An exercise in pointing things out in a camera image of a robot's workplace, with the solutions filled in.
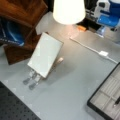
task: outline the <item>shelf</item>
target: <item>shelf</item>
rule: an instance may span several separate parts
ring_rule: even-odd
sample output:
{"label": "shelf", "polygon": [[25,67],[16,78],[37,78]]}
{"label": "shelf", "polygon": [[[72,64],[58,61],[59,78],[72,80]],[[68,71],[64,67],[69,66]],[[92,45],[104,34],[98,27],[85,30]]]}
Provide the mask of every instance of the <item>shelf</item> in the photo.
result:
{"label": "shelf", "polygon": [[35,27],[47,10],[43,0],[0,0],[0,16]]}

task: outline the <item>desk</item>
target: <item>desk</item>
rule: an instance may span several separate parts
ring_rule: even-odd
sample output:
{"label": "desk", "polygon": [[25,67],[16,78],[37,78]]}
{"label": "desk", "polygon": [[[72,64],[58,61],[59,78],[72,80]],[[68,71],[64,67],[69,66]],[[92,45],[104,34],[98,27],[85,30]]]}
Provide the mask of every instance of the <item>desk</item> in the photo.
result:
{"label": "desk", "polygon": [[[29,74],[29,60],[9,66],[1,47],[1,82],[42,120],[102,120],[86,106],[86,102],[115,64],[71,40],[61,38],[58,34],[61,25],[53,21],[51,16],[47,17],[49,24],[45,29],[49,27],[51,36],[64,41],[59,54],[64,57],[63,63],[47,80],[31,91],[22,83]],[[80,33],[76,40],[98,51],[105,50],[110,53],[111,58],[120,60],[120,46],[101,39],[90,31]]]}

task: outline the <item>metal stand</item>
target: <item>metal stand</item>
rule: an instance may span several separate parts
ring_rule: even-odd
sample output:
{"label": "metal stand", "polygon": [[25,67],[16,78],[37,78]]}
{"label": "metal stand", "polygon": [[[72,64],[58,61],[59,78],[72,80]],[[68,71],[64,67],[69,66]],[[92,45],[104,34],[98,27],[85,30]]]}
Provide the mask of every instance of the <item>metal stand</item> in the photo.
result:
{"label": "metal stand", "polygon": [[[63,61],[63,58],[60,57],[58,60],[55,61],[55,63],[53,64],[53,67],[52,69],[50,70],[48,76],[50,75],[50,73]],[[35,72],[34,70],[31,70],[30,71],[30,74],[29,74],[29,78],[27,78],[26,80],[23,81],[23,83],[25,85],[27,85],[31,80],[34,80],[35,82],[32,83],[31,85],[29,85],[29,89],[30,90],[33,90],[37,85],[39,85],[40,81],[43,80],[43,79],[46,79],[44,77],[42,77],[39,73]]]}

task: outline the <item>blue object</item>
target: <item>blue object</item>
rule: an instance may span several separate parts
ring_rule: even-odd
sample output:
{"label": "blue object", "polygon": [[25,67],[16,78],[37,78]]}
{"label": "blue object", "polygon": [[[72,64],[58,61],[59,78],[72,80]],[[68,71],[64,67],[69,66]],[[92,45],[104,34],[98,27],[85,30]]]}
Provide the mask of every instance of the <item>blue object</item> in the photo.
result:
{"label": "blue object", "polygon": [[18,46],[24,45],[24,38],[17,23],[0,18],[0,42]]}
{"label": "blue object", "polygon": [[113,3],[111,1],[110,2],[110,14],[120,17],[120,4],[118,3]]}
{"label": "blue object", "polygon": [[101,15],[97,22],[98,24],[107,25],[109,27],[115,27],[119,22],[119,17]]}

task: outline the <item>wooden furniture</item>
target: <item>wooden furniture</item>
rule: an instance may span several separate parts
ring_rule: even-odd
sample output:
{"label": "wooden furniture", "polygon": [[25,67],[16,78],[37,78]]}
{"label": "wooden furniture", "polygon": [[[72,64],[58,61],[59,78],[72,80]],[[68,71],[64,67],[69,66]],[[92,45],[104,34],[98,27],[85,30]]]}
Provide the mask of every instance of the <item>wooden furniture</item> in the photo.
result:
{"label": "wooden furniture", "polygon": [[0,0],[0,16],[19,24],[25,39],[23,47],[4,47],[9,64],[29,58],[39,40],[35,27],[47,11],[43,0]]}

